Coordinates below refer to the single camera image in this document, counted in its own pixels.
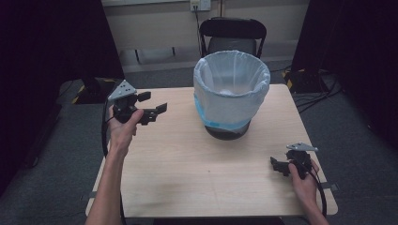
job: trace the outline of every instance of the gray carpet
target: gray carpet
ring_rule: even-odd
[[[270,62],[270,70],[289,61]],[[192,86],[192,68],[127,74],[137,88]],[[334,76],[325,77],[328,85]],[[272,83],[283,83],[281,72],[271,73]],[[63,109],[33,169],[21,169],[0,199],[0,224],[83,224],[87,201],[81,197],[94,186],[100,167],[102,106],[72,105],[82,85],[64,83],[58,99]],[[314,95],[294,95],[297,104]],[[301,114],[323,170],[339,206],[330,224],[397,224],[398,151],[367,128],[360,108],[341,92]],[[285,224],[305,224],[284,217]],[[151,224],[152,219],[130,219],[129,224]]]

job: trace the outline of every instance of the trash can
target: trash can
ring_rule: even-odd
[[[243,136],[269,81],[268,67],[251,54],[222,51],[201,58],[193,71],[193,96],[207,132],[221,140]]]

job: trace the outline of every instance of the wall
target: wall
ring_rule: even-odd
[[[103,5],[119,52],[197,46],[196,18],[189,11],[189,1],[116,2],[124,6],[110,6],[110,0],[103,0]],[[222,6],[220,2],[212,1],[212,10],[199,12],[199,23],[220,16],[221,8],[225,17],[256,19],[268,29],[264,53],[277,56],[287,46],[288,54],[293,57],[309,0],[224,0]]]

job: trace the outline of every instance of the black chair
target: black chair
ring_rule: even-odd
[[[202,57],[218,51],[238,50],[260,58],[267,28],[253,19],[214,17],[202,22],[199,32]],[[210,37],[208,48],[205,37]],[[257,39],[260,39],[258,50]]]

